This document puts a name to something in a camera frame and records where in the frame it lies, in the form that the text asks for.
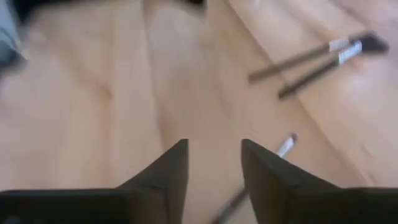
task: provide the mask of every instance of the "black stick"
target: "black stick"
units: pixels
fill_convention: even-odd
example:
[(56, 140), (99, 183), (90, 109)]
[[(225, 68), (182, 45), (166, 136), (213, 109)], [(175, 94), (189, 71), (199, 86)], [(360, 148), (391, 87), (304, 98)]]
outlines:
[(336, 67), (339, 67), (339, 60), (338, 59), (334, 59), (333, 61), (327, 63), (323, 67), (321, 67), (321, 68), (315, 70), (314, 72), (310, 73), (309, 75), (306, 75), (306, 76), (300, 78), (293, 85), (288, 85), (288, 86), (284, 87), (278, 94), (279, 95), (279, 99), (284, 99), (284, 98), (290, 96), (291, 94), (294, 94), (299, 89), (304, 88), (305, 86), (310, 84), (312, 81), (314, 81), (314, 80), (316, 80), (318, 78), (321, 78), (322, 76), (327, 74), (327, 72), (329, 70), (332, 70), (332, 69), (334, 69)]
[(309, 50), (308, 52), (287, 59), (279, 63), (278, 65), (274, 65), (265, 70), (260, 70), (258, 72), (252, 73), (249, 76), (249, 83), (255, 83), (259, 80), (262, 80), (263, 78), (272, 77), (274, 75), (277, 75), (282, 70), (295, 67), (300, 63), (320, 57), (322, 55), (326, 55), (329, 52), (343, 49), (351, 44), (354, 44), (357, 41), (363, 43), (364, 47), (366, 48), (364, 49), (365, 53), (379, 53), (385, 51), (387, 48), (386, 44), (382, 40), (380, 40), (380, 38), (377, 37), (373, 32), (368, 32), (366, 34), (352, 37), (349, 39), (334, 40), (318, 48)]

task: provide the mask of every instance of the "wooden floor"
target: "wooden floor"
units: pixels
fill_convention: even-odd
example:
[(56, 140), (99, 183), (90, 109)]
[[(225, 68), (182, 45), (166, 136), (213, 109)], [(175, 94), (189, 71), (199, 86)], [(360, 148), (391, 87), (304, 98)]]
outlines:
[[(276, 93), (294, 75), (250, 85), (248, 74), (369, 27), (326, 0), (259, 2), (213, 0), (206, 12), (172, 0), (40, 11), (24, 44), (29, 61), (1, 83), (0, 188), (114, 187), (189, 138), (184, 223), (206, 223), (243, 186), (240, 140), (276, 150), (290, 133), (298, 144), (286, 159), (313, 174), (340, 186), (393, 184), (387, 131), (397, 107), (384, 98), (396, 92), (392, 56), (359, 59), (281, 102)], [(352, 30), (329, 24), (334, 16)], [(328, 25), (325, 39), (313, 34), (312, 17)], [(378, 160), (364, 160), (359, 142)], [(232, 222), (255, 223), (249, 202)]]
[[(297, 99), (366, 185), (397, 186), (398, 45), (395, 1), (229, 0), (271, 61), (277, 63), (330, 40), (376, 31), (387, 55), (361, 57), (331, 72)], [(287, 82), (324, 62), (283, 72)]]

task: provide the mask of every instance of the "white band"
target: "white band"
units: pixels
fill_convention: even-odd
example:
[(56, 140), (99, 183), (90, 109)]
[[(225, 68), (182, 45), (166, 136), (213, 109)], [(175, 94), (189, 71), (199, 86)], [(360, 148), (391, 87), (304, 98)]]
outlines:
[(339, 65), (342, 65), (347, 60), (349, 60), (350, 58), (354, 57), (355, 55), (361, 52), (362, 52), (362, 43), (361, 41), (357, 41), (352, 47), (348, 48), (347, 50), (343, 51), (338, 55)]
[(285, 157), (285, 154), (289, 152), (294, 146), (294, 139), (289, 137), (283, 145), (279, 148), (277, 155), (281, 158)]
[(339, 49), (345, 48), (347, 46), (349, 46), (348, 38), (334, 40), (334, 41), (329, 42), (329, 52), (339, 50)]

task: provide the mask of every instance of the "black object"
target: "black object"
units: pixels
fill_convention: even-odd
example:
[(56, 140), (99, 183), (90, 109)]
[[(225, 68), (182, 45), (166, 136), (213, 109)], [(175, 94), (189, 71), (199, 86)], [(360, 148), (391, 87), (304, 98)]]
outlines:
[(1, 192), (0, 223), (178, 224), (187, 180), (188, 139), (183, 139), (115, 189)]
[[(385, 43), (383, 40), (381, 40), (373, 32), (363, 34), (359, 37), (335, 40), (335, 41), (332, 41), (332, 42), (330, 42), (326, 45), (323, 45), (317, 49), (313, 49), (309, 52), (305, 52), (296, 57), (290, 58), (290, 59), (282, 62), (279, 65), (273, 66), (273, 67), (268, 68), (263, 71), (255, 72), (249, 76), (249, 82), (255, 83), (259, 80), (262, 80), (263, 78), (272, 77), (272, 76), (278, 74), (279, 72), (281, 72), (282, 70), (292, 68), (294, 66), (297, 66), (300, 63), (306, 62), (307, 60), (311, 60), (311, 59), (320, 57), (329, 52), (348, 47), (349, 45), (355, 46), (357, 43), (361, 44), (361, 50), (359, 53), (362, 53), (362, 54), (381, 54), (381, 53), (387, 52), (389, 49), (387, 43)], [(341, 55), (345, 54), (345, 53), (349, 53), (349, 50), (350, 49), (346, 50), (345, 52), (340, 53), (337, 58), (326, 63), (324, 66), (316, 69), (315, 71), (310, 72), (308, 75), (304, 75), (303, 78), (299, 79), (297, 82), (293, 83), (292, 85), (284, 87), (279, 92), (279, 98), (283, 99), (283, 98), (290, 96), (291, 94), (293, 94), (297, 90), (305, 87), (306, 85), (308, 85), (312, 81), (316, 80), (317, 78), (324, 76), (324, 74), (326, 74), (331, 69), (339, 67), (346, 60), (350, 59), (351, 57), (356, 56), (356, 55), (351, 55), (351, 57), (345, 58), (342, 61), (340, 59)]]
[(398, 223), (398, 189), (341, 189), (248, 139), (242, 167), (259, 224)]

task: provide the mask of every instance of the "metal rod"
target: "metal rod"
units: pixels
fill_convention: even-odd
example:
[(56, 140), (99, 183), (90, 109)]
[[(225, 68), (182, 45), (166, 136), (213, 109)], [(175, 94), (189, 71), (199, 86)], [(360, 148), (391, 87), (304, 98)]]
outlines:
[[(285, 155), (295, 146), (297, 142), (297, 134), (291, 134), (279, 147), (277, 155), (280, 158), (284, 158)], [(249, 196), (249, 192), (243, 188), (241, 189), (233, 199), (225, 206), (218, 216), (211, 222), (211, 224), (224, 223), (245, 201)]]

